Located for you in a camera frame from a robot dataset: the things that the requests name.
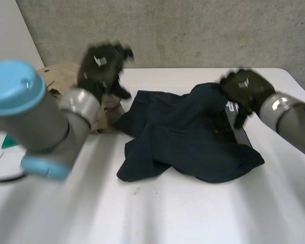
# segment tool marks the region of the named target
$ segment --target black glove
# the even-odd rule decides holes
[[[239,70],[222,78],[220,87],[229,101],[238,104],[238,115],[234,127],[243,126],[253,111],[258,115],[263,102],[276,93],[275,88],[262,76],[252,70]]]
[[[77,87],[94,94],[100,102],[104,93],[130,98],[131,94],[119,84],[119,73],[128,57],[133,58],[132,50],[121,44],[90,47],[79,69]]]

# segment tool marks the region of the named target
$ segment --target light blue joint cap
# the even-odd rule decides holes
[[[20,167],[25,173],[55,180],[65,180],[71,172],[71,168],[66,165],[34,156],[23,157]]]
[[[14,116],[37,106],[45,96],[41,76],[29,64],[18,60],[0,62],[0,116]]]

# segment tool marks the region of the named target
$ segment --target gray wall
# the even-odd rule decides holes
[[[131,68],[276,67],[305,89],[303,0],[17,0],[45,65],[120,40]]]

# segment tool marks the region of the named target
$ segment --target table surface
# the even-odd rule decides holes
[[[185,94],[229,69],[128,69],[122,84]],[[277,90],[305,100],[284,70],[256,69]],[[127,111],[132,101],[123,102]],[[90,135],[65,183],[29,177],[0,186],[0,243],[303,243],[305,155],[249,118],[245,131],[265,164],[223,184],[170,168],[161,176],[122,182],[122,133]],[[0,133],[0,146],[4,139]],[[17,172],[24,150],[0,149],[0,175]]]

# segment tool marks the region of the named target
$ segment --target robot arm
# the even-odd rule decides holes
[[[81,88],[58,105],[30,65],[0,62],[0,131],[27,149],[25,173],[66,179],[99,110],[98,99]]]
[[[260,119],[305,154],[305,103],[275,88],[252,70],[224,77],[220,86],[226,97],[238,103],[237,129],[256,112]]]
[[[60,104],[32,66],[0,62],[0,131],[27,151],[21,168],[49,179],[68,177],[101,109],[102,95],[131,95],[119,84],[119,72],[130,48],[105,44],[90,47],[79,69],[77,87]]]
[[[260,119],[305,154],[305,103],[276,93],[264,101]]]

